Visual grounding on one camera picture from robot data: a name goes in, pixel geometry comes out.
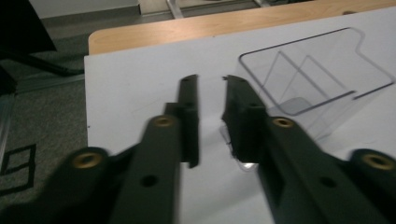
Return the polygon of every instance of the transparent acrylic box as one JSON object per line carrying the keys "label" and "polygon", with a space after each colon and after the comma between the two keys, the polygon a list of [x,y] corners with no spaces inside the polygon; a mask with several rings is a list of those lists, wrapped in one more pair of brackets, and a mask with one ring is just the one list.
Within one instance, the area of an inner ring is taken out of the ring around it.
{"label": "transparent acrylic box", "polygon": [[346,28],[239,57],[270,116],[297,121],[314,139],[330,134],[394,77],[360,52],[364,33]]}

